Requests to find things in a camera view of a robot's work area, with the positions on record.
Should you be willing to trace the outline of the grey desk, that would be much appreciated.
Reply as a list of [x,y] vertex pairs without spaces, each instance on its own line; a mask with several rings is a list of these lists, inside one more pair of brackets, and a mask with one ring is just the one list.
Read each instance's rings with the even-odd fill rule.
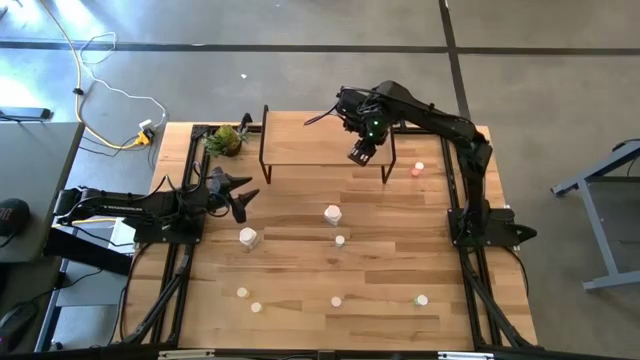
[[26,202],[26,228],[0,248],[0,263],[40,257],[53,221],[58,192],[65,186],[84,126],[79,122],[0,122],[0,201]]

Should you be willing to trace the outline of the blue-grey metal table frame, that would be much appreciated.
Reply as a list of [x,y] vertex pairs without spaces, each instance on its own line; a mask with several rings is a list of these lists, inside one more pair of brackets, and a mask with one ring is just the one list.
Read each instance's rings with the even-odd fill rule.
[[615,242],[640,245],[640,176],[611,174],[638,159],[640,139],[625,140],[606,159],[550,188],[557,197],[573,190],[581,195],[607,271],[605,276],[582,283],[587,292],[640,284],[640,269],[620,270],[611,248]]

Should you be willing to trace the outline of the black flat device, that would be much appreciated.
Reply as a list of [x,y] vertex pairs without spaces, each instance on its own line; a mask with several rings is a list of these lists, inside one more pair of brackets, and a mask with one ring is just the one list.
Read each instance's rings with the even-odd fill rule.
[[0,120],[48,121],[52,114],[47,108],[0,106]]

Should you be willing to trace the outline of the black computer mouse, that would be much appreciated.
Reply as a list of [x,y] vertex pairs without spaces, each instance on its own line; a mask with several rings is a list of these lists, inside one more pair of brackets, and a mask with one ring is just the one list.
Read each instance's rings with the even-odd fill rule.
[[15,347],[35,319],[38,307],[31,302],[19,303],[0,318],[0,345]]

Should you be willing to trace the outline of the black round object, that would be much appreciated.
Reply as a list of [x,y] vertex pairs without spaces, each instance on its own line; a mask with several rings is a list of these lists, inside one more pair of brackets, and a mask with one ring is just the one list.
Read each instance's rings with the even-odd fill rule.
[[9,198],[0,201],[0,236],[17,235],[30,219],[30,208],[21,199]]

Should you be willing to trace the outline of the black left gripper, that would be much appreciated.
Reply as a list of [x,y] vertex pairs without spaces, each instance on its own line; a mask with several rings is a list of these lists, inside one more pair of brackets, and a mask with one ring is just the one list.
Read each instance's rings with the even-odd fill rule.
[[235,177],[224,172],[221,167],[215,167],[209,177],[208,213],[228,213],[237,223],[247,221],[246,207],[260,193],[259,189],[239,194],[230,200],[231,187],[241,187],[252,181],[252,177]]

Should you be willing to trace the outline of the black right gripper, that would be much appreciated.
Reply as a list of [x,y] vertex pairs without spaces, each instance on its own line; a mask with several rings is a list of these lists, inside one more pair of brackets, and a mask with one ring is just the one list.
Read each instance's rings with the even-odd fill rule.
[[391,118],[393,98],[375,90],[342,87],[337,95],[337,113],[346,131],[357,135],[348,158],[366,166],[383,145],[394,122]]

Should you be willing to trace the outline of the small potted green plant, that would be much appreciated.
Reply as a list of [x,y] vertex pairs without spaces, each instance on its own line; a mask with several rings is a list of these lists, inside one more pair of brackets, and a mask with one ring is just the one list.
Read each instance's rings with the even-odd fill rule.
[[223,125],[212,135],[204,138],[204,151],[212,157],[234,157],[239,154],[242,144],[248,141],[248,128]]

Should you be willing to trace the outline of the white box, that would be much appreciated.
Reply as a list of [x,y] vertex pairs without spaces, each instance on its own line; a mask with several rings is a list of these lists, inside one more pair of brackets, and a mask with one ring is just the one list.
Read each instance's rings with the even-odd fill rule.
[[136,250],[134,236],[135,230],[125,224],[122,218],[117,218],[112,228],[108,248],[121,254],[131,255]]

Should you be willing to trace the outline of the wooden shelf black legs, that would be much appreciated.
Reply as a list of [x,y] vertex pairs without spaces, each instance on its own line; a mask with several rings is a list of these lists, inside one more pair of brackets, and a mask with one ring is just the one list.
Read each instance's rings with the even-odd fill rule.
[[309,126],[304,124],[318,114],[317,111],[276,111],[263,107],[259,163],[267,183],[271,182],[275,166],[358,166],[348,158],[359,140],[357,134],[345,131],[342,120],[335,115]]

